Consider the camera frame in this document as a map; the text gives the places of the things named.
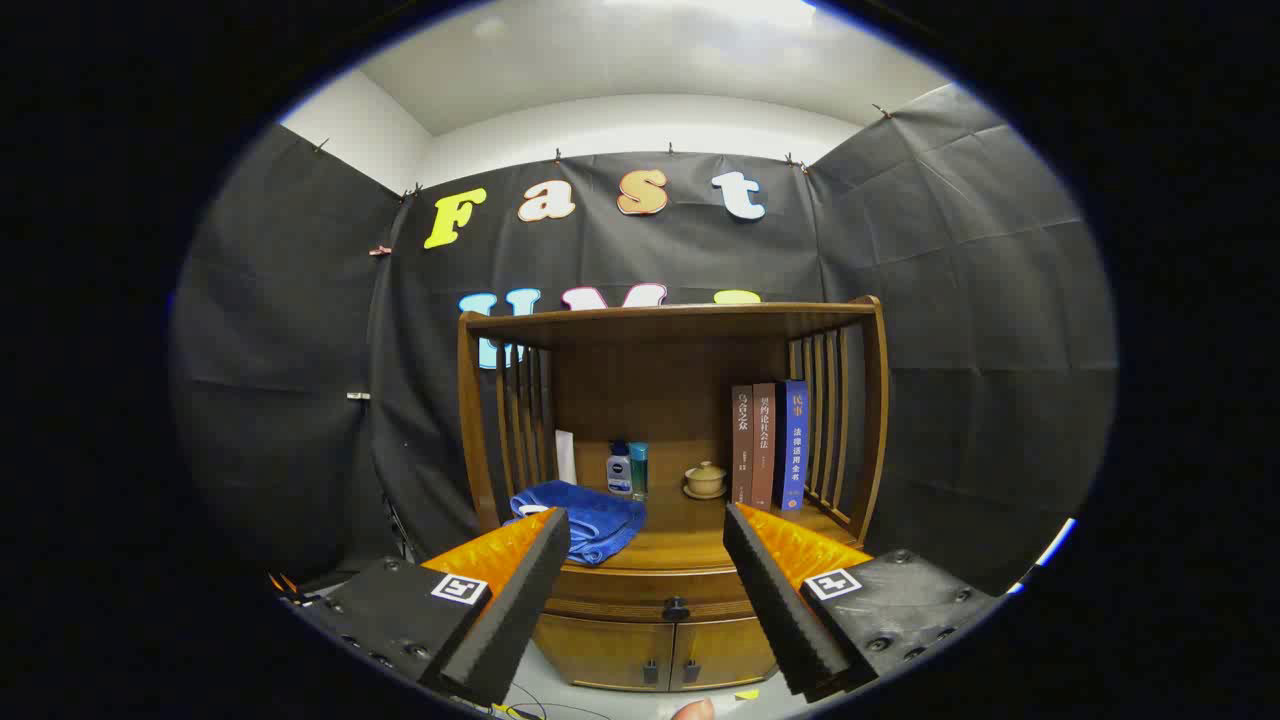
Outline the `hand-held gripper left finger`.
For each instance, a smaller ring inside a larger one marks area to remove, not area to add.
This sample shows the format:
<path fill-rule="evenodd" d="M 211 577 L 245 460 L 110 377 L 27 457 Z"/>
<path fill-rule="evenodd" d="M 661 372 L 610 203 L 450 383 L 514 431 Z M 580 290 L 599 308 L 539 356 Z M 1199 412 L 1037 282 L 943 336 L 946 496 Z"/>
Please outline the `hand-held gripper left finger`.
<path fill-rule="evenodd" d="M 552 507 L 426 562 L 387 556 L 337 588 L 285 606 L 353 657 L 444 697 L 499 703 L 570 547 L 570 518 Z"/>

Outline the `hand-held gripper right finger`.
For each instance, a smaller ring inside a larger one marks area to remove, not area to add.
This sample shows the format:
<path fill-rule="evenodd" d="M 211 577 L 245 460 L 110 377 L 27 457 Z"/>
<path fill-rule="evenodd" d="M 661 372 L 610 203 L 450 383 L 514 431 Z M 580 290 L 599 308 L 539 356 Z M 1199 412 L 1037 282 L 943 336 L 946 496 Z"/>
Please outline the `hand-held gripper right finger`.
<path fill-rule="evenodd" d="M 723 544 L 787 688 L 809 701 L 900 676 L 1001 605 L 915 551 L 870 556 L 744 503 L 727 505 Z"/>

